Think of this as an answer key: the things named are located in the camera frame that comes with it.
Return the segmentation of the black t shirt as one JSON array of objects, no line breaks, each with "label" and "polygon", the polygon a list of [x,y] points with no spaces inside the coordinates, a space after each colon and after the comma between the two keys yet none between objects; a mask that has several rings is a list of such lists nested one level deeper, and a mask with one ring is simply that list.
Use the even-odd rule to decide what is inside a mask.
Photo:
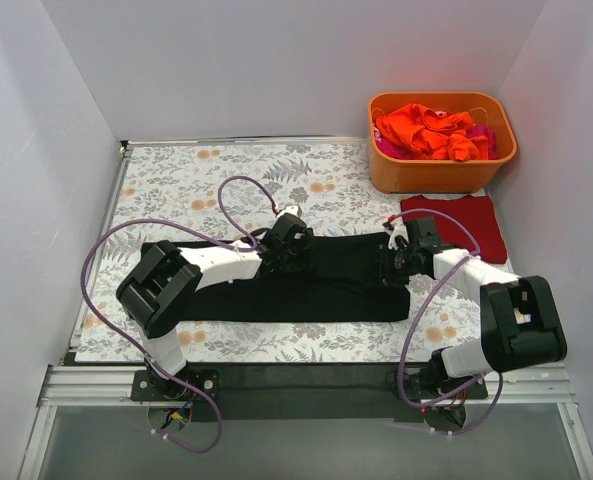
[{"label": "black t shirt", "polygon": [[173,321],[249,323],[399,322],[410,293],[385,277],[384,232],[315,237],[313,268],[215,284],[179,294],[163,312]]}]

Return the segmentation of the orange t shirt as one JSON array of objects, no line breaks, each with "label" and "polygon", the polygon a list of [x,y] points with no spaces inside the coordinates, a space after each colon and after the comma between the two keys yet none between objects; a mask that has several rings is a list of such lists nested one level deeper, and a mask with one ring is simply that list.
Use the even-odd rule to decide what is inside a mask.
[{"label": "orange t shirt", "polygon": [[392,144],[411,151],[416,160],[478,161],[478,148],[466,138],[477,125],[469,112],[434,110],[409,103],[378,116],[373,125]]}]

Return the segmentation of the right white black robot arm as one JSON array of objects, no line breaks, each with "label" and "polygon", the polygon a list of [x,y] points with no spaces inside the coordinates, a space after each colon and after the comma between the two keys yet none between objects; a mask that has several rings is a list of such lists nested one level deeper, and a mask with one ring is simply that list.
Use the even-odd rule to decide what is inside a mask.
[{"label": "right white black robot arm", "polygon": [[433,404],[450,399],[490,372],[503,374],[562,361],[567,340],[548,281],[541,276],[519,277],[484,262],[477,249],[444,242],[426,210],[402,224],[395,216],[383,224],[389,239],[383,252],[389,272],[404,279],[423,275],[437,289],[450,285],[476,303],[480,335],[474,340],[434,351],[415,373],[399,366],[399,397],[410,406],[415,388],[434,394]]}]

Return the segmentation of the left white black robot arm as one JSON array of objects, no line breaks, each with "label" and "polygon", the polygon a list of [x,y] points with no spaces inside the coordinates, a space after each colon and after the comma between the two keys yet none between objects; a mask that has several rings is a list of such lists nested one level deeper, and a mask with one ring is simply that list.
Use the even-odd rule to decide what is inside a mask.
[{"label": "left white black robot arm", "polygon": [[176,326],[199,290],[313,267],[313,230],[298,209],[279,213],[255,247],[235,241],[207,248],[154,244],[122,281],[116,298],[139,328],[152,386],[164,398],[186,395],[189,377]]}]

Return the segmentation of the folded dark red t shirt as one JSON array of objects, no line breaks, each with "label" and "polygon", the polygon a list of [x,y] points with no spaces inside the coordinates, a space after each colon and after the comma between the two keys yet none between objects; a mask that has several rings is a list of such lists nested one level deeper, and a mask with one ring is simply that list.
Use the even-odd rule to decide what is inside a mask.
[{"label": "folded dark red t shirt", "polygon": [[[498,226],[492,200],[488,196],[466,195],[457,199],[430,199],[416,195],[401,200],[401,210],[431,209],[448,215],[462,224],[478,242],[479,255],[490,264],[505,264],[508,253]],[[475,244],[467,234],[449,219],[432,213],[416,212],[407,214],[406,220],[433,216],[436,228],[445,243],[475,249]]]}]

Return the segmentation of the floral patterned table mat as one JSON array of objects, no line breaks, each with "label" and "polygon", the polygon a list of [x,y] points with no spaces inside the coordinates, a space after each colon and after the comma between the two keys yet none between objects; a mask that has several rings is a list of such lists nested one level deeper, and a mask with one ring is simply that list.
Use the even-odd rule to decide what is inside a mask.
[{"label": "floral patterned table mat", "polygon": [[[146,241],[222,240],[269,225],[272,204],[296,204],[319,235],[378,231],[399,211],[396,195],[371,183],[363,141],[134,148],[110,213],[117,233],[98,255],[88,312],[75,344],[77,362],[141,360],[137,329],[115,292]],[[479,309],[456,289],[424,276],[411,280],[415,331],[396,323],[228,323],[178,327],[192,362],[378,362],[426,360],[441,347],[479,335]]]}]

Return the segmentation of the orange plastic laundry basket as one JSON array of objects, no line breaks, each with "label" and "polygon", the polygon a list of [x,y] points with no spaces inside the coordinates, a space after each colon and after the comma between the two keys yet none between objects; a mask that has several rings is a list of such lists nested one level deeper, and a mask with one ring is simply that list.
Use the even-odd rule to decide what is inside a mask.
[{"label": "orange plastic laundry basket", "polygon": [[[439,111],[472,115],[476,124],[495,134],[497,157],[490,160],[403,160],[377,146],[376,119],[408,104],[420,103]],[[480,92],[385,92],[368,103],[368,161],[372,184],[383,193],[473,193],[484,188],[510,162],[517,143],[502,104]]]}]

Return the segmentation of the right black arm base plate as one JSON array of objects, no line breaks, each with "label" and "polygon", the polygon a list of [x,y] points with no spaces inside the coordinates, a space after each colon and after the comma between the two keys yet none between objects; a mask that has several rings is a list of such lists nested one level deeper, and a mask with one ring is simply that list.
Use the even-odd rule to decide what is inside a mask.
[{"label": "right black arm base plate", "polygon": [[[424,369],[412,368],[403,373],[403,389],[408,398],[414,402],[429,401],[459,389],[468,380],[468,377],[438,378],[433,374],[426,373]],[[483,400],[488,395],[487,385],[484,380],[481,380],[476,381],[462,391],[452,393],[446,401]]]}]

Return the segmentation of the aluminium frame rail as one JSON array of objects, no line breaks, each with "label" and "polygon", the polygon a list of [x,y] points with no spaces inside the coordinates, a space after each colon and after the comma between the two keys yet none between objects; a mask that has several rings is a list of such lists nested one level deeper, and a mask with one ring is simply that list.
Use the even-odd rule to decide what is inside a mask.
[{"label": "aluminium frame rail", "polygon": [[153,433],[171,403],[140,365],[52,367],[23,479],[593,479],[593,454],[559,365],[487,379],[448,413],[420,413],[382,364],[201,364],[225,428],[199,405]]}]

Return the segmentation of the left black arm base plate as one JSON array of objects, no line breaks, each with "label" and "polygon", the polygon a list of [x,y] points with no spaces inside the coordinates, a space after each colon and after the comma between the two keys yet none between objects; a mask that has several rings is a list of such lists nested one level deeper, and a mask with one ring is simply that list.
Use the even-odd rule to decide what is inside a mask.
[{"label": "left black arm base plate", "polygon": [[[219,393],[220,375],[217,370],[186,370],[180,378],[187,384],[216,399]],[[194,392],[178,383],[159,377],[153,371],[139,370],[134,374],[130,399],[136,402],[185,401]]]}]

